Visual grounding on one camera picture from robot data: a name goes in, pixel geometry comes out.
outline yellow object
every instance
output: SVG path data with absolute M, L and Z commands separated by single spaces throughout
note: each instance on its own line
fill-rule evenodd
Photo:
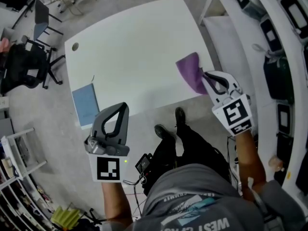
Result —
M 71 230 L 77 225 L 80 218 L 79 210 L 63 210 L 58 207 L 51 217 L 51 221 L 57 225 L 60 225 L 63 229 Z

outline black chair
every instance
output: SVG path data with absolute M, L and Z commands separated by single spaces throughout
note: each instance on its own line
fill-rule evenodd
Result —
M 47 35 L 49 35 L 49 33 L 46 32 L 46 29 L 54 31 L 60 35 L 63 35 L 62 32 L 59 32 L 49 27 L 49 16 L 59 22 L 62 21 L 59 20 L 57 17 L 53 16 L 52 14 L 50 14 L 49 8 L 46 5 L 44 5 L 40 0 L 35 0 L 34 9 L 35 9 L 35 19 L 34 19 L 35 26 L 33 31 L 33 40 L 50 47 L 50 45 L 38 40 L 38 38 L 39 36 L 41 36 L 42 33 L 46 33 Z
M 4 72 L 2 71 L 3 74 L 0 79 L 0 93 L 2 95 L 21 85 L 32 89 L 42 82 L 43 88 L 48 89 L 48 86 L 45 85 L 48 74 L 56 84 L 63 84 L 62 81 L 57 81 L 51 71 L 51 66 L 65 58 L 65 55 L 50 62 L 52 52 L 57 51 L 55 48 L 45 52 L 43 45 L 27 39 L 26 43 L 28 42 L 32 43 L 30 51 L 26 50 L 26 44 L 17 44 L 11 46 L 7 54 Z M 28 70 L 38 70 L 37 76 L 28 75 Z

